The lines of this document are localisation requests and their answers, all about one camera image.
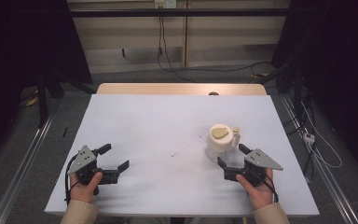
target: hand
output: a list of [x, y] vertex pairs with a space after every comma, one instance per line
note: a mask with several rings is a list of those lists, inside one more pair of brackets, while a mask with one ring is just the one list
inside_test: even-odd
[[[269, 178], [272, 180], [272, 169], [268, 168], [266, 173], [267, 176], [269, 176]], [[249, 183], [249, 181], [243, 177], [243, 175], [236, 175], [236, 178], [249, 193], [249, 198], [251, 199], [252, 206], [255, 210], [272, 203], [272, 192], [265, 184], [253, 187], [251, 183]], [[272, 186], [271, 181], [267, 177], [265, 180]]]
[[102, 178], [103, 173], [98, 172], [94, 175], [89, 184], [84, 186], [78, 182], [76, 174], [71, 174], [71, 199], [85, 203], [92, 203], [92, 199], [94, 198], [94, 190], [98, 187], [98, 184], [101, 182]]

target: table surface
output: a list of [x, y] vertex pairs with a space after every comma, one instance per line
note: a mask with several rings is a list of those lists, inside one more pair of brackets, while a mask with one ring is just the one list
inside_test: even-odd
[[97, 94], [267, 95], [260, 84], [104, 83]]
[[[113, 94], [107, 86], [114, 89]], [[179, 92], [181, 86], [184, 95], [164, 93]], [[197, 86], [202, 89], [196, 90], [198, 95], [187, 95]], [[136, 89], [132, 94], [131, 87]], [[256, 94], [260, 87], [261, 95], [241, 95], [252, 88], [251, 94]], [[119, 88], [125, 94], [119, 94]], [[130, 160], [117, 185], [100, 186], [94, 202], [102, 215], [250, 216], [253, 209], [245, 190], [225, 180], [223, 170], [206, 156], [207, 132], [221, 122], [240, 126], [242, 143], [261, 148], [283, 166], [283, 171], [274, 172], [274, 184], [288, 216], [318, 215], [275, 107], [263, 89], [242, 84], [103, 84], [91, 97], [66, 163], [83, 145], [96, 148], [107, 143], [113, 149], [98, 157], [99, 167], [116, 169]], [[210, 91], [221, 96], [202, 95]], [[66, 209], [66, 163], [45, 210], [51, 214], [61, 215]], [[241, 167], [243, 154], [232, 150], [227, 163]]]

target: wire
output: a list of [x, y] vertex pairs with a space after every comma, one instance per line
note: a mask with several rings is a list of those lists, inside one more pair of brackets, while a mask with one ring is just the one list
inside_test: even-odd
[[69, 202], [71, 201], [71, 189], [68, 189], [68, 171], [69, 171], [69, 168], [71, 167], [72, 165], [72, 162], [74, 162], [74, 160], [76, 159], [77, 155], [75, 155], [74, 157], [72, 157], [71, 160], [69, 160], [68, 164], [66, 165], [66, 171], [65, 171], [65, 200], [66, 200], [66, 204], [68, 205]]
[[304, 127], [304, 125], [305, 125], [305, 123], [307, 122], [307, 119], [302, 119], [301, 120], [301, 122], [300, 122], [300, 124], [298, 125], [298, 127], [296, 128], [296, 129], [294, 129], [294, 130], [292, 130], [291, 132], [289, 132], [289, 133], [286, 133], [286, 135], [289, 135], [289, 134], [292, 134], [292, 133], [296, 133], [297, 131], [300, 131], [303, 127]]
[[[168, 65], [170, 66], [171, 70], [166, 70], [161, 66], [161, 63], [159, 61], [159, 51], [161, 49], [161, 31], [162, 31], [162, 38], [164, 41], [164, 49], [165, 49], [165, 56], [167, 57], [167, 61], [168, 61]], [[179, 74], [177, 74], [177, 72], [172, 68], [171, 66], [171, 62], [170, 62], [170, 58], [168, 57], [168, 51], [167, 51], [167, 43], [165, 41], [165, 28], [164, 28], [164, 19], [162, 17], [159, 17], [159, 42], [158, 42], [158, 65], [159, 67], [166, 72], [173, 72], [177, 77], [184, 79], [186, 81], [190, 81], [190, 82], [194, 82], [194, 83], [198, 83], [197, 81], [194, 81], [192, 79], [186, 78], [186, 77], [182, 77]]]
[[[304, 106], [304, 104], [301, 102], [302, 106], [305, 109], [305, 112], [307, 114], [308, 119], [310, 120], [310, 114], [308, 113], [306, 107]], [[342, 166], [342, 159], [339, 157], [338, 153], [334, 150], [334, 148], [322, 137], [322, 135], [318, 132], [318, 130], [315, 128], [315, 126], [313, 125], [312, 121], [310, 120], [310, 125], [312, 126], [312, 128], [314, 129], [314, 131], [325, 141], [325, 143], [333, 150], [333, 152], [336, 154], [336, 156], [339, 159], [339, 165], [332, 165], [330, 163], [328, 163], [327, 161], [325, 161], [318, 153], [315, 152], [315, 150], [312, 148], [312, 146], [310, 145], [310, 143], [306, 143], [308, 144], [308, 146], [310, 146], [310, 150], [315, 154], [315, 157], [318, 158], [320, 161], [322, 161], [325, 165], [330, 166], [332, 168], [339, 168]]]
[[76, 182], [75, 182], [75, 184], [73, 184], [72, 186], [71, 186], [71, 188], [69, 189], [69, 192], [72, 190], [72, 188], [76, 185], [76, 184], [78, 184], [78, 183], [80, 183], [80, 180], [77, 180]]
[[[162, 38], [162, 41], [164, 43], [165, 56], [167, 58], [168, 65], [170, 66], [170, 69], [163, 68], [162, 65], [161, 65], [161, 62], [159, 60], [159, 57], [160, 57], [159, 55], [161, 53], [161, 38]], [[174, 72], [175, 75], [177, 77], [179, 77], [179, 78], [182, 78], [184, 80], [191, 81], [191, 82], [196, 82], [196, 81], [191, 80], [189, 78], [180, 76], [179, 74], [177, 74], [177, 72], [180, 72], [180, 71], [235, 72], [235, 71], [240, 71], [240, 70], [245, 70], [245, 69], [251, 68], [251, 70], [252, 70], [252, 79], [249, 81], [249, 83], [251, 83], [251, 81], [253, 80], [253, 78], [255, 76], [253, 67], [255, 65], [258, 65], [258, 64], [261, 64], [261, 63], [269, 63], [269, 64], [271, 64], [271, 62], [263, 61], [263, 62], [253, 63], [251, 65], [246, 65], [244, 67], [233, 68], [233, 69], [208, 69], [208, 68], [180, 68], [180, 69], [173, 69], [173, 67], [171, 65], [170, 58], [168, 56], [167, 44], [166, 44], [166, 40], [165, 40], [164, 19], [162, 17], [159, 17], [158, 66], [161, 68], [161, 70], [163, 70], [165, 72]]]
[[[313, 108], [312, 106], [310, 105], [310, 98], [309, 100], [307, 101], [308, 102], [308, 108], [310, 109], [310, 112], [312, 113], [312, 120], [310, 121], [314, 126], [315, 126], [315, 114], [313, 113]], [[314, 174], [314, 169], [313, 169], [313, 160], [312, 160], [312, 154], [313, 154], [313, 151], [315, 150], [316, 148], [316, 136], [315, 136], [315, 129], [312, 128], [312, 131], [311, 133], [313, 134], [314, 138], [315, 138], [315, 141], [312, 145], [312, 151], [311, 152], [308, 152], [308, 159], [307, 159], [307, 162], [304, 166], [304, 169], [303, 169], [303, 175], [305, 175], [305, 173], [307, 172], [307, 169], [308, 169], [308, 164], [310, 163], [310, 166], [311, 166], [311, 173], [310, 173], [310, 178], [313, 178], [313, 174]], [[303, 144], [304, 144], [304, 147], [305, 149], [307, 150], [307, 145], [305, 144], [305, 141], [303, 141]]]
[[264, 185], [267, 186], [267, 188], [269, 188], [269, 190], [271, 190], [272, 194], [274, 195], [274, 202], [278, 203], [279, 202], [279, 197], [278, 197], [278, 193], [275, 191], [275, 186], [274, 186], [274, 182], [272, 181], [272, 179], [266, 175], [266, 177], [269, 179], [269, 181], [271, 181], [271, 185], [269, 183], [267, 183], [266, 180], [262, 179], [258, 174], [256, 174], [254, 171], [252, 171], [251, 169], [247, 170], [250, 174], [252, 174], [254, 177], [256, 177], [257, 179], [259, 179], [261, 182], [263, 182]]
[[284, 123], [282, 123], [282, 126], [285, 127], [286, 125], [288, 125], [290, 122], [294, 121], [295, 119], [297, 119], [297, 116], [293, 117], [292, 119], [289, 119], [289, 120], [285, 121]]

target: metal rail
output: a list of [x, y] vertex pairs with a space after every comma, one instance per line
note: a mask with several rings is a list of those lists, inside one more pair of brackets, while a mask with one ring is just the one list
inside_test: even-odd
[[34, 140], [32, 144], [29, 146], [28, 151], [25, 154], [24, 159], [21, 162], [20, 168], [17, 170], [17, 173], [14, 175], [12, 180], [10, 181], [7, 190], [5, 191], [4, 196], [0, 201], [0, 224], [6, 222], [7, 217], [11, 211], [11, 208], [16, 202], [16, 199], [21, 191], [22, 185], [25, 182], [25, 179], [31, 170], [32, 164], [34, 163], [34, 159], [37, 156], [37, 152], [39, 148], [42, 146], [43, 140], [45, 139], [50, 124], [53, 120], [54, 115], [56, 114], [58, 107], [60, 105], [60, 101], [56, 100], [52, 102], [51, 113], [48, 116], [45, 124], [39, 128], [35, 134]]
[[314, 14], [314, 8], [147, 8], [147, 9], [73, 9], [19, 10], [22, 16], [52, 17], [284, 17]]
[[[293, 123], [295, 124], [296, 128], [300, 126], [299, 122], [296, 120], [295, 112], [293, 111], [294, 105], [290, 99], [285, 99], [283, 96], [281, 96], [282, 102], [284, 107], [287, 110], [287, 113], [289, 114], [290, 118], [293, 120]], [[298, 129], [298, 133], [302, 139], [302, 131]], [[311, 148], [310, 146], [307, 146], [307, 151], [310, 153]], [[315, 152], [319, 154], [320, 157], [322, 155], [319, 153], [318, 148], [315, 148]], [[336, 179], [334, 178], [333, 174], [331, 173], [329, 167], [325, 165], [323, 162], [318, 160], [314, 154], [312, 154], [312, 159], [315, 162], [315, 166], [318, 169], [319, 173], [321, 174], [322, 180], [324, 181], [327, 189], [329, 190], [334, 202], [336, 203], [336, 206], [341, 213], [342, 217], [344, 218], [345, 222], [348, 224], [358, 224], [358, 217], [356, 216], [356, 213], [354, 212], [354, 209], [351, 206], [351, 202], [348, 200], [347, 196], [345, 195], [344, 191], [342, 190], [341, 186], [338, 184]]]

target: sleeve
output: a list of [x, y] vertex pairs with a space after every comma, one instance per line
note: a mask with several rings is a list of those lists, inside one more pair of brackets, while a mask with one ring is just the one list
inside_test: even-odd
[[272, 203], [254, 211], [257, 224], [287, 224], [289, 219], [279, 203]]
[[91, 203], [84, 203], [77, 200], [71, 200], [68, 208], [61, 220], [61, 224], [78, 223], [90, 224], [94, 223], [98, 215], [98, 207]]

